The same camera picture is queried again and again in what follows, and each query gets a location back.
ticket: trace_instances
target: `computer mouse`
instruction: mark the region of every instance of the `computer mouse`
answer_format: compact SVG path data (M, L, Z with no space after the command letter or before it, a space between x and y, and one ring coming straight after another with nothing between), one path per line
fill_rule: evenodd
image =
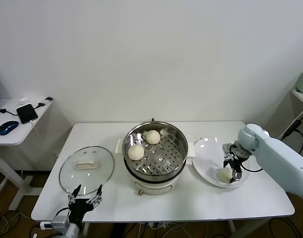
M19 122L10 120L0 126L0 135L7 135L19 125Z

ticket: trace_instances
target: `charging cable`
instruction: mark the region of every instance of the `charging cable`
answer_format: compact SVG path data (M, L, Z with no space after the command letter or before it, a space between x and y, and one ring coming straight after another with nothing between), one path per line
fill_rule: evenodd
M41 138L41 136L40 136L40 134L39 134L38 130L37 130L37 129L36 129L36 127L34 126L33 122L32 122L32 121L30 121L30 123L32 124L33 129L36 131L36 133L37 133L37 135L38 135L38 138L39 138L39 140L40 140L41 144L44 144L44 141L43 141L43 139Z
M301 121L303 119L303 116L298 119L303 114L303 111L290 123L290 125L287 127L287 129L278 137L281 141L285 139L287 136L289 136L292 132L296 131L298 126L301 125Z

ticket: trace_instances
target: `black phone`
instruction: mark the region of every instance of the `black phone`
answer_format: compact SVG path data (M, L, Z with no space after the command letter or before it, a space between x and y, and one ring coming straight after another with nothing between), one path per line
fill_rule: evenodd
M38 115L31 104L25 105L21 108L17 108L17 113L22 124L26 124L29 121L38 118Z

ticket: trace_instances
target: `floor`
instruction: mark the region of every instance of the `floor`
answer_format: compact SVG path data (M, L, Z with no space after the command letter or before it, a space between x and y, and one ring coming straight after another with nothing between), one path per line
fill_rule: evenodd
M43 186L47 180L47 175L36 175L32 181L32 186ZM3 176L0 174L0 182L2 181ZM7 182L6 186L0 192L0 214L4 214L8 212L8 206L11 203L13 197L17 192L17 188L10 182ZM292 200L296 213L291 217L291 220L299 229L302 237L303 237L303 201L293 195L289 195L290 199ZM37 197L24 197L22 200L18 210L28 216L30 216L34 204L37 201ZM10 213L7 217L10 219L15 215L14 213ZM13 227L15 224L16 219L10 223L10 227ZM236 228L241 227L245 224L246 221L235 221ZM0 235L2 234L2 227L4 226L5 222L3 220L0 221ZM18 225L8 234L2 236L3 238L27 238L29 229L36 224L36 222L32 221L31 219L21 217ZM125 232L127 232L134 224L127 224ZM258 228L254 231L248 238L272 238L269 232L269 222ZM140 236L143 231L143 227L141 226ZM88 236L89 238L109 238L112 232L113 224L92 224L89 227ZM190 222L187 223L185 229L189 232L192 238L204 238L206 233L206 226L204 222ZM231 234L229 224L227 221L218 221L218 222L207 222L207 237L212 238L216 234L223 234L225 237L229 237ZM166 233L168 229L164 230L160 228L157 230L157 234L155 231L150 229L148 226L144 232L143 238L160 238L164 233ZM44 238L50 234L52 231L40 231L39 229L33 230L35 233L38 234L37 238ZM139 225L136 225L131 232L126 236L126 238L136 238L138 236ZM280 220L274 220L272 223L272 231L274 233L275 238L294 238L295 235L293 231L289 228L288 225L283 223ZM186 238L188 237L184 231L179 233L169 232L166 235L166 238Z

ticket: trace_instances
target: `white robotic arm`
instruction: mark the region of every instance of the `white robotic arm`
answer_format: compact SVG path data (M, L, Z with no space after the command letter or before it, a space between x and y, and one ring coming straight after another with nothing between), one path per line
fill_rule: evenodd
M223 145L234 181L241 178L239 166L254 155L259 165L286 191L303 199L303 157L289 146L266 135L258 125L248 124L239 131L234 144Z

